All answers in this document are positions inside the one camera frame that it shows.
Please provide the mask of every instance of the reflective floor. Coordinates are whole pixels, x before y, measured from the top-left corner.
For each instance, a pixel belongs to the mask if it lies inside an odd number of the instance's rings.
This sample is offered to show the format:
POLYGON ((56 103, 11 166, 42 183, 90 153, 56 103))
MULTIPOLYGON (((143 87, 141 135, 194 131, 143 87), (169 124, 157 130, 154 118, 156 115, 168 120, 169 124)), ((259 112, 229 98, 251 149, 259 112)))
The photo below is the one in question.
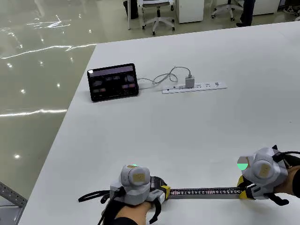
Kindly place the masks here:
MULTIPOLYGON (((161 25, 157 35, 235 27, 229 15, 211 20, 210 0, 205 12, 203 22, 175 32, 161 25)), ((155 13, 147 9, 146 18, 155 13)), ((292 20, 279 12, 253 24, 292 20)), ((138 20, 127 30, 122 0, 0 0, 0 181, 30 196, 95 43, 151 36, 138 20)))

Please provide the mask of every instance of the power adapter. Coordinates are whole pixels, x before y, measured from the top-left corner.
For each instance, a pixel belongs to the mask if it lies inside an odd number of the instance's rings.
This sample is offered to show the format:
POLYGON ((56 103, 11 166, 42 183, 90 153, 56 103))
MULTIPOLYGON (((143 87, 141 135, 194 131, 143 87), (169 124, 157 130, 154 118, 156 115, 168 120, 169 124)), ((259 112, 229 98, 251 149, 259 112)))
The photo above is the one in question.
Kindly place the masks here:
POLYGON ((185 88, 194 88, 195 78, 192 75, 186 77, 186 86, 185 88))

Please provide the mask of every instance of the power outlet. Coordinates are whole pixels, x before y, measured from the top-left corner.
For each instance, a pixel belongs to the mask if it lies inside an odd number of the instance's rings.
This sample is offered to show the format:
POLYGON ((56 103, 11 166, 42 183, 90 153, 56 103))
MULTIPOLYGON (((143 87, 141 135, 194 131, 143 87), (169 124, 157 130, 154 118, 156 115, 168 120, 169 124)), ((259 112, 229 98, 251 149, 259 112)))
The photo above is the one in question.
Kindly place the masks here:
POLYGON ((204 83, 195 83, 194 88, 185 88, 185 85, 176 85, 172 87, 163 88, 163 94, 171 93, 180 93, 180 92, 190 92, 190 91, 199 91, 199 90, 217 90, 217 89, 226 89, 227 86, 223 82, 204 82, 204 83))

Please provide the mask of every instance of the white cabinet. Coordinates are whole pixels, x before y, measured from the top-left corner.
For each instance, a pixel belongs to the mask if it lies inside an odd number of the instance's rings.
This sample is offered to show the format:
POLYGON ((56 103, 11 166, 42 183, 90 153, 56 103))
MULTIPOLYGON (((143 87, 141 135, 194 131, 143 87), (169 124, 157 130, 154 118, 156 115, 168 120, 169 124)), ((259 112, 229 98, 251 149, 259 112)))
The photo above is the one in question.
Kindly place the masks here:
POLYGON ((256 0, 253 15, 275 13, 280 0, 256 0))
POLYGON ((202 21, 204 0, 176 0, 175 10, 179 23, 202 21))

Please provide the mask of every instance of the chair base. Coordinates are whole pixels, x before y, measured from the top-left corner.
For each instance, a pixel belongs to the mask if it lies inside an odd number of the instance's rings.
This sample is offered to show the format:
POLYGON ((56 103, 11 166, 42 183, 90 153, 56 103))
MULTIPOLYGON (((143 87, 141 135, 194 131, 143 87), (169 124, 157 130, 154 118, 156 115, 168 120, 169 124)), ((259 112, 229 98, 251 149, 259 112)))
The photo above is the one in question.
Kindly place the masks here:
POLYGON ((153 18, 151 20, 148 20, 144 24, 144 26, 147 25, 147 24, 149 24, 149 23, 154 23, 154 26, 152 28, 152 32, 153 32, 153 34, 155 34, 155 30, 158 27, 159 22, 165 23, 166 25, 172 27, 173 30, 175 30, 175 26, 172 23, 172 21, 174 21, 174 18, 172 18, 172 17, 155 17, 155 18, 153 18))
MULTIPOLYGON (((296 16, 300 15, 300 9, 298 10, 298 12, 296 13, 296 16)), ((300 16, 298 16, 295 21, 300 21, 300 16)))
POLYGON ((241 7, 241 6, 238 6, 238 5, 235 5, 235 4, 223 4, 223 5, 217 6, 214 9, 214 12, 211 14, 211 18, 214 19, 214 18, 216 18, 217 14, 229 12, 230 20, 234 21, 235 19, 234 19, 234 16, 233 16, 233 9, 243 11, 243 7, 241 7))

